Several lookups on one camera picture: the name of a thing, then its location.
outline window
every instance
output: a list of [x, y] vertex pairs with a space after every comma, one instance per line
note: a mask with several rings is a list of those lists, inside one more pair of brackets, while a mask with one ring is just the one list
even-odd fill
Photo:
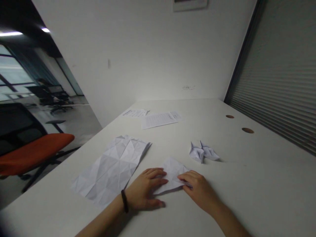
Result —
[[[0, 45], [0, 101], [9, 99], [3, 93], [29, 92], [27, 86], [35, 86], [34, 81], [9, 50]], [[28, 95], [11, 95], [11, 97], [18, 99]]]

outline desk surface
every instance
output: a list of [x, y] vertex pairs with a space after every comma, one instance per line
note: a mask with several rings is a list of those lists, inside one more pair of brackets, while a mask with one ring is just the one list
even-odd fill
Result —
[[[131, 181], [172, 156], [203, 174], [254, 236], [316, 233], [315, 157], [217, 99], [140, 101], [131, 108], [149, 114], [176, 110], [185, 121], [141, 130], [137, 118], [116, 118], [2, 211], [13, 236], [73, 237], [95, 218], [101, 210], [73, 193], [71, 180], [124, 134], [152, 142]], [[222, 162], [191, 159], [190, 141], [198, 145], [199, 140], [213, 147]], [[120, 236], [224, 236], [183, 190], [160, 199], [166, 208], [140, 212]]]

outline window blind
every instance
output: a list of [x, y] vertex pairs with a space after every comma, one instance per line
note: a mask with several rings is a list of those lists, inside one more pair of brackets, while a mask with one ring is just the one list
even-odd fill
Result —
[[315, 1], [267, 1], [247, 58], [226, 101], [313, 155], [316, 155], [315, 12]]

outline hand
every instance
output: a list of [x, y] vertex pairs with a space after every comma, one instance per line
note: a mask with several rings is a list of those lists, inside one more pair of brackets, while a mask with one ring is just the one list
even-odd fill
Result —
[[178, 179], [184, 180], [192, 185], [192, 189], [184, 185], [184, 191], [200, 208], [212, 215], [212, 209], [221, 203], [221, 201], [204, 176], [191, 170], [179, 175]]
[[157, 186], [166, 184], [167, 179], [156, 178], [165, 176], [167, 173], [163, 171], [163, 168], [147, 169], [141, 173], [125, 190], [128, 206], [139, 210], [149, 209], [153, 207], [163, 207], [164, 204], [158, 199], [149, 199], [150, 191]]

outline black wristband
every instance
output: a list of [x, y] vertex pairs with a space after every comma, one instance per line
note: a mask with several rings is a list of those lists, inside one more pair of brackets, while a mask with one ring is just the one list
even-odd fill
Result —
[[128, 204], [127, 204], [127, 198], [126, 198], [124, 189], [121, 191], [121, 194], [122, 194], [122, 199], [124, 203], [124, 211], [125, 213], [128, 213]]

